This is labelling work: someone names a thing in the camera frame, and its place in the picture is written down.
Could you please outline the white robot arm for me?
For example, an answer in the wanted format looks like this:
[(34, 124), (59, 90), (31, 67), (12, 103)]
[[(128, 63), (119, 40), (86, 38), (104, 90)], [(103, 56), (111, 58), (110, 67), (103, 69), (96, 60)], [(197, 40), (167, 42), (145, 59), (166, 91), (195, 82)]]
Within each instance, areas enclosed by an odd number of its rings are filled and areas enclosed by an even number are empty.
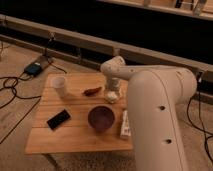
[(114, 78), (128, 82), (126, 102), (136, 171), (188, 171), (175, 105), (196, 92), (195, 75), (187, 68), (128, 66), (116, 56), (100, 67), (107, 87)]

